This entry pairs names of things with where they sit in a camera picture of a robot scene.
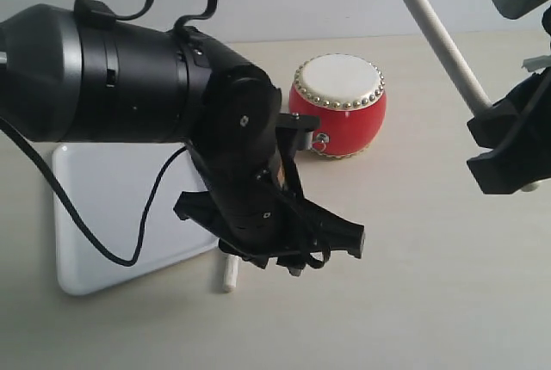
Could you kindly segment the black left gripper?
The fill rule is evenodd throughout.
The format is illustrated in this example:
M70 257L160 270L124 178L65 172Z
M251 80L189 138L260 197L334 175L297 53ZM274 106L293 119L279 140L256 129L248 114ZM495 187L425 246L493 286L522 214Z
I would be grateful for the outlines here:
M276 124L196 126L185 145L206 188L182 192L174 211L215 235L223 252L260 269L275 258L293 277L322 269L335 251L362 257L363 225L304 195L294 158L278 150Z

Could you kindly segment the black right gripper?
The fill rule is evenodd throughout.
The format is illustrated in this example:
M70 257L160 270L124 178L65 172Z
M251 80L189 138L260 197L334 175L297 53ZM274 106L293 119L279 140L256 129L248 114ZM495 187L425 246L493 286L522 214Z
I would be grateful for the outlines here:
M525 59L530 76L467 122L487 151L467 160L484 194L513 194L550 178L550 52Z

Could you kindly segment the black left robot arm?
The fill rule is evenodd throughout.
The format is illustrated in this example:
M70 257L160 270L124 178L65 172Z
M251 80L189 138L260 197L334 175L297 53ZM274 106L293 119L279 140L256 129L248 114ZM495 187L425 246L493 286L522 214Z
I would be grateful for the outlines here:
M362 255L364 228L308 200L294 155L319 119L284 114L269 76L193 27L118 21L102 3L37 4L1 24L1 128L84 222L35 142L179 144L205 184L174 210L220 249L299 275L335 251Z

